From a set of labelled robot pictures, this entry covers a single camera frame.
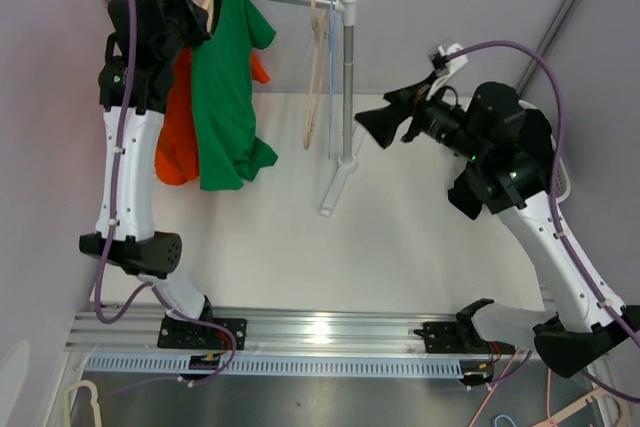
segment clothing rack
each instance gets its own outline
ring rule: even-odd
[[[268,0],[283,4],[311,7],[311,0]],[[344,59],[342,65],[343,100],[342,100],[342,154],[338,158],[338,169],[329,187],[320,214],[329,217],[340,199],[340,194],[349,178],[349,174],[357,167],[357,157],[364,139],[364,130],[353,128],[353,37],[356,23],[356,1],[339,0],[336,11],[342,14]],[[329,9],[331,0],[316,0],[316,7]]]

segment gray floor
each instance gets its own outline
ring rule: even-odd
[[[140,374],[86,373],[101,393],[105,427],[164,426],[466,426],[486,390],[464,392],[454,381],[317,377],[221,376],[187,389],[161,382],[117,397],[107,393],[146,378]],[[498,388],[476,426],[510,415],[519,427],[546,418],[546,368],[525,366]],[[553,378],[552,410],[585,393],[575,380]],[[87,396],[80,391],[75,427],[93,425]],[[584,409],[562,427],[602,425]],[[508,426],[507,422],[499,424]]]

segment green t-shirt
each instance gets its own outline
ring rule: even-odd
[[[193,50],[192,109],[202,190],[238,190],[278,156],[256,137],[251,104],[252,48],[271,44],[275,30],[250,0],[217,0],[215,31]]]

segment blue cable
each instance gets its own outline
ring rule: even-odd
[[[329,158],[333,147],[333,97],[335,95],[335,50],[336,50],[336,4],[331,0],[329,7]]]
[[[500,415],[499,415],[499,416],[497,416],[495,419],[493,419],[493,427],[498,427],[498,421],[499,421],[500,419],[504,419],[504,420],[506,420],[507,422],[510,422],[510,423],[511,423],[511,425],[512,425],[512,427],[518,427],[518,426],[516,425],[516,423],[513,421],[513,419],[512,419],[511,417],[509,417],[508,415],[505,415],[505,414],[500,414]]]

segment shirt sleeve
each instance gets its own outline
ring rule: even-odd
[[[266,49],[273,42],[276,31],[262,16],[260,11],[250,0],[245,0],[245,15],[249,27],[251,45],[256,49]]]

